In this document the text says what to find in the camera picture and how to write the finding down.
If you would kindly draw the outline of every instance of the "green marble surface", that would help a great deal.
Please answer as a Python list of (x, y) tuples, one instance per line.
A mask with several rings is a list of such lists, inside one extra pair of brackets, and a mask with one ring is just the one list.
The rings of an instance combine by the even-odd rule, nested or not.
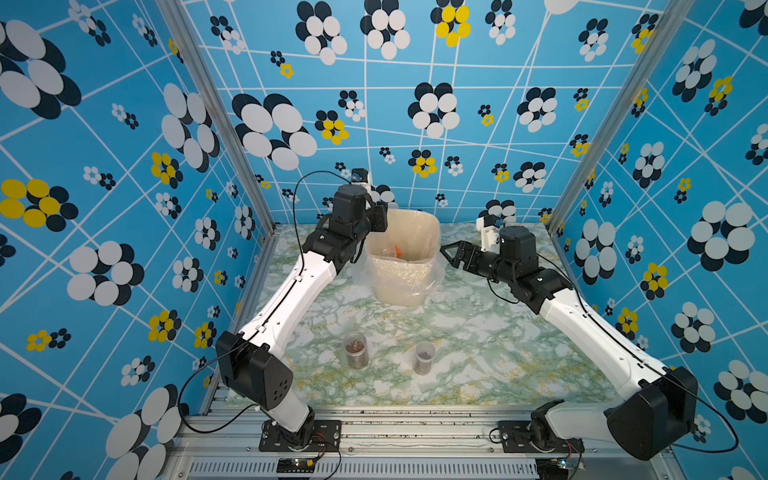
[[(561, 265), (544, 226), (525, 226), (535, 234), (538, 252)], [(299, 226), (302, 241), (314, 227)], [(472, 223), (441, 228), (441, 244), (479, 243)], [(298, 252), (293, 228), (283, 227), (259, 308), (285, 280)], [(501, 285), (495, 288), (511, 298)], [(342, 350), (344, 336), (356, 330), (366, 334), (370, 349), (362, 370), (349, 368)], [(437, 347), (425, 376), (412, 367), (414, 347), (422, 340)], [(616, 396), (562, 332), (524, 304), (497, 299), (481, 277), (450, 267), (442, 287), (418, 307), (381, 303), (343, 270), (310, 306), (283, 361), (294, 372), (297, 395), (311, 406), (538, 406), (555, 398), (606, 402)], [(227, 406), (246, 402), (230, 392)]]

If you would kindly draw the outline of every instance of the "metal vent grille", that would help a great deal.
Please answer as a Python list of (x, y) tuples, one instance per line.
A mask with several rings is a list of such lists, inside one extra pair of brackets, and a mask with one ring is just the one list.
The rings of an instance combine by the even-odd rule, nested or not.
[[(338, 460), (327, 458), (319, 463), (315, 476), (324, 478), (333, 472)], [(197, 478), (270, 478), (276, 477), (277, 462), (248, 462), (226, 458), (196, 458), (187, 476)], [(342, 459), (334, 478), (539, 478), (536, 461), (529, 458), (489, 460), (479, 458), (350, 458)]]
[(196, 460), (190, 465), (188, 478), (274, 478), (276, 467), (272, 460)]

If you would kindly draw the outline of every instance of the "blue wallpaper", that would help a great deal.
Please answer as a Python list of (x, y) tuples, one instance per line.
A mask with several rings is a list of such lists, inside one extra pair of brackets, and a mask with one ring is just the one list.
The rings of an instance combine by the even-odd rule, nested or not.
[(153, 2), (4, 2), (0, 478), (160, 474), (264, 235), (196, 91)]
[[(556, 230), (594, 308), (735, 427), (675, 449), (688, 478), (768, 472), (765, 4), (696, 1)], [(699, 405), (680, 443), (733, 436)]]
[(548, 221), (666, 0), (183, 2), (278, 222), (374, 196), (442, 222)]

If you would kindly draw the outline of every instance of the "clear plastic cup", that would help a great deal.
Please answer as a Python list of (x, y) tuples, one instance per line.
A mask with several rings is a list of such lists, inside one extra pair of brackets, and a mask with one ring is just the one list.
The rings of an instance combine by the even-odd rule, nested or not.
[(354, 369), (368, 365), (368, 340), (361, 332), (352, 332), (344, 338), (346, 361)]
[(413, 355), (414, 372), (419, 375), (426, 375), (432, 370), (432, 364), (435, 362), (435, 345), (432, 342), (419, 342)]

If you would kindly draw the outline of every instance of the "plastic bag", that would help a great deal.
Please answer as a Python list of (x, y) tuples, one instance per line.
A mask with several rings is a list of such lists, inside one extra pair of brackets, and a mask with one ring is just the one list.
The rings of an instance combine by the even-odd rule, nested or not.
[(355, 283), (371, 286), (384, 303), (421, 305), (442, 285), (445, 267), (440, 251), (440, 223), (433, 215), (389, 210), (387, 231), (369, 233), (365, 252), (351, 270)]

